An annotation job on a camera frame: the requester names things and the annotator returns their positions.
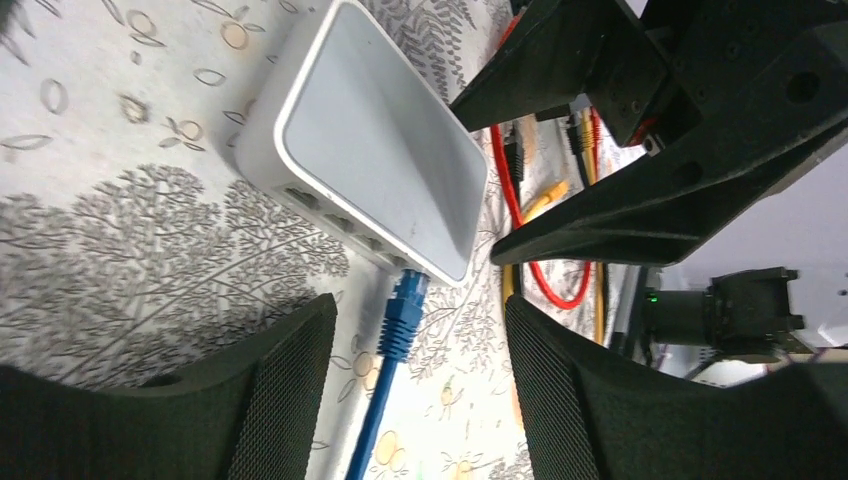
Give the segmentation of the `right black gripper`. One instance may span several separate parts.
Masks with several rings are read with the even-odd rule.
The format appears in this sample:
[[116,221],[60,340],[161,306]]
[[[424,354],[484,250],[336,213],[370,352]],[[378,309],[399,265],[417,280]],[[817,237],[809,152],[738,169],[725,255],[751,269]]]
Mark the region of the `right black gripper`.
[[[624,1],[536,0],[450,108],[475,131],[584,94],[618,145],[669,145],[801,33],[846,18],[844,1],[649,1],[637,18]],[[713,119],[520,227],[490,259],[671,265],[846,141],[844,112]]]

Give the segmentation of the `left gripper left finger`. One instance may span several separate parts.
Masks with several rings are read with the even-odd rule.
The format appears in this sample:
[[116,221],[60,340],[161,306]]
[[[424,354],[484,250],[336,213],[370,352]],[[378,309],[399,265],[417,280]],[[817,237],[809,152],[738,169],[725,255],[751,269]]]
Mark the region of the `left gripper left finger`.
[[270,328],[133,388],[1,369],[5,479],[302,479],[335,334],[323,294]]

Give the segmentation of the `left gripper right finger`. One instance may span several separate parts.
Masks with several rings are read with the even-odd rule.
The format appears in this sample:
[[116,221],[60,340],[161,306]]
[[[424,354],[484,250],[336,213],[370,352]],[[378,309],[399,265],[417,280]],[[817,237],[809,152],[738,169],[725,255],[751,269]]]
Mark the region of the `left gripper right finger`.
[[538,479],[843,479],[847,367],[716,388],[628,360],[521,297],[505,328]]

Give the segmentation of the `white network switch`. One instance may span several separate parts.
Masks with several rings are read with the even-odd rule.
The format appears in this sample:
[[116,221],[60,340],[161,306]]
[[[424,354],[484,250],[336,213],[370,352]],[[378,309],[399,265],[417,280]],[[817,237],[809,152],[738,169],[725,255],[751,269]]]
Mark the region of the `white network switch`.
[[465,282],[486,156],[360,3],[333,1],[292,28],[234,160],[386,270]]

